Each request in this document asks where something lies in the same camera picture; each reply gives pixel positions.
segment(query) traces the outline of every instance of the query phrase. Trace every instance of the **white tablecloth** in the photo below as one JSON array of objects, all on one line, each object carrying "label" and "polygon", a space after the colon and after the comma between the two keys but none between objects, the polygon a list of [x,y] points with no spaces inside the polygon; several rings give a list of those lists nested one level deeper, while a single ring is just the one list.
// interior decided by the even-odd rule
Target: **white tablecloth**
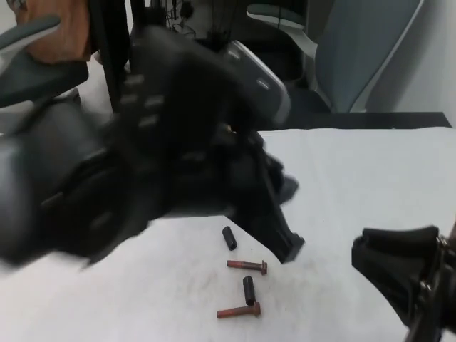
[{"label": "white tablecloth", "polygon": [[[265,133],[267,150],[299,179],[284,206],[306,239],[280,265],[226,218],[153,222],[90,269],[51,255],[0,280],[0,341],[402,341],[405,328],[382,295],[351,267],[364,227],[427,224],[448,233],[456,215],[456,131],[314,130]],[[230,224],[238,248],[228,251]],[[261,261],[269,273],[228,269]],[[244,305],[254,278],[259,318],[217,320]],[[445,341],[456,341],[446,336]]]}]

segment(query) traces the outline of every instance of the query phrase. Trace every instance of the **rusty bolt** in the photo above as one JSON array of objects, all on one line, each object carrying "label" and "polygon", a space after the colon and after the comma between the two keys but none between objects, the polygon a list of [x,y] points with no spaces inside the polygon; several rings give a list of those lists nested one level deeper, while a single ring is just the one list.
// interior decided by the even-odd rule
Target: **rusty bolt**
[{"label": "rusty bolt", "polygon": [[256,317],[261,315],[259,303],[256,302],[253,306],[241,306],[240,308],[217,311],[217,318],[228,318],[242,315],[254,315]]},{"label": "rusty bolt", "polygon": [[263,275],[268,273],[268,264],[264,261],[261,261],[260,264],[255,264],[254,262],[228,260],[227,266],[234,269],[253,269],[254,271],[260,271]]}]

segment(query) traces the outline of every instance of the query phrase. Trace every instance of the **cable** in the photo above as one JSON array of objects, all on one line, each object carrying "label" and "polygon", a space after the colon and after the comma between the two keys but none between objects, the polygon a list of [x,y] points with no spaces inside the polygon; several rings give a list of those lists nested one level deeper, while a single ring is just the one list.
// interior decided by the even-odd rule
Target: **cable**
[{"label": "cable", "polygon": [[215,0],[212,0],[212,28],[215,27]]},{"label": "cable", "polygon": [[222,5],[222,17],[220,19],[219,31],[222,32],[223,19],[225,17],[225,6],[227,5],[227,0],[223,0]]},{"label": "cable", "polygon": [[233,14],[232,14],[232,17],[231,17],[231,23],[229,23],[229,29],[228,29],[228,38],[231,37],[231,29],[233,27],[233,23],[234,23],[234,20],[236,18],[236,14],[237,14],[237,5],[239,4],[239,0],[236,0],[236,2],[234,3],[234,10],[233,10]]},{"label": "cable", "polygon": [[282,6],[279,5],[279,20],[277,22],[277,28],[280,30],[280,20],[282,19]]}]

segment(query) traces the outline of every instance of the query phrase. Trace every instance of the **gray cushion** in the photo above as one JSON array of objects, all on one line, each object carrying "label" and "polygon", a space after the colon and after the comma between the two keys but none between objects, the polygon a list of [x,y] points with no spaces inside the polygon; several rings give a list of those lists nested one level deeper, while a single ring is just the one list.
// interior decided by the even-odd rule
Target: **gray cushion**
[{"label": "gray cushion", "polygon": [[8,31],[0,34],[0,50],[7,46],[27,38],[39,32],[52,29],[60,24],[58,16],[44,16],[34,19],[26,24],[21,24],[10,28]]},{"label": "gray cushion", "polygon": [[351,109],[393,50],[420,1],[335,1],[316,52],[318,84],[334,111]]},{"label": "gray cushion", "polygon": [[266,4],[252,4],[247,7],[247,12],[255,16],[272,16],[288,21],[293,21],[299,25],[304,26],[306,24],[306,19],[303,16],[300,16],[296,12],[290,11],[282,7]]},{"label": "gray cushion", "polygon": [[14,57],[0,75],[0,108],[26,100],[53,98],[70,90],[88,78],[84,62],[54,66],[39,63],[25,51]]}]

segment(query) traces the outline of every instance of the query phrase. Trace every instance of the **gray office chair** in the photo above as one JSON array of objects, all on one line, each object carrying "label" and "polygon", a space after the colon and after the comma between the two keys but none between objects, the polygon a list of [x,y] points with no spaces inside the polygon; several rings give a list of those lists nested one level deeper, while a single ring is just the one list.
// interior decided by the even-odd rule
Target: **gray office chair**
[{"label": "gray office chair", "polygon": [[306,56],[309,89],[289,90],[292,109],[283,128],[301,127],[306,113],[365,111],[373,86],[423,2],[335,0],[318,45],[305,34],[305,19],[298,14],[278,6],[250,5],[248,16],[280,28]]},{"label": "gray office chair", "polygon": [[[24,50],[59,25],[57,16],[44,16],[0,34],[0,109],[52,99],[87,80],[87,63],[45,65]],[[77,92],[71,95],[78,99]]]}]

